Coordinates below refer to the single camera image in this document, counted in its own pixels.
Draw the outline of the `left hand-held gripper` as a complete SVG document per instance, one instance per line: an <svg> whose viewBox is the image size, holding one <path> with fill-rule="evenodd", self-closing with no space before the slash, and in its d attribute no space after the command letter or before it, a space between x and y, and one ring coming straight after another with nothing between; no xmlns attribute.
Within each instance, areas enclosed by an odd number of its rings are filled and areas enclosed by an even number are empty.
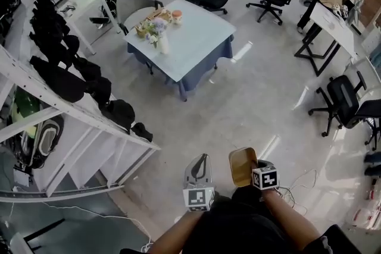
<svg viewBox="0 0 381 254"><path fill-rule="evenodd" d="M196 157L185 169L183 198L189 212L209 211L214 202L211 162L208 154Z"/></svg>

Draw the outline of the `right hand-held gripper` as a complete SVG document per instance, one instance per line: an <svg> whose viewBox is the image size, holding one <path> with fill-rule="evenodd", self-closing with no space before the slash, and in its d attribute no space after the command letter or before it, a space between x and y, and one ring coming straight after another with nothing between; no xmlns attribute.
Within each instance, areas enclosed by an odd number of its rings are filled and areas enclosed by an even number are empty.
<svg viewBox="0 0 381 254"><path fill-rule="evenodd" d="M279 174L272 162L258 160L257 166L252 169L252 185L259 190L279 187Z"/></svg>

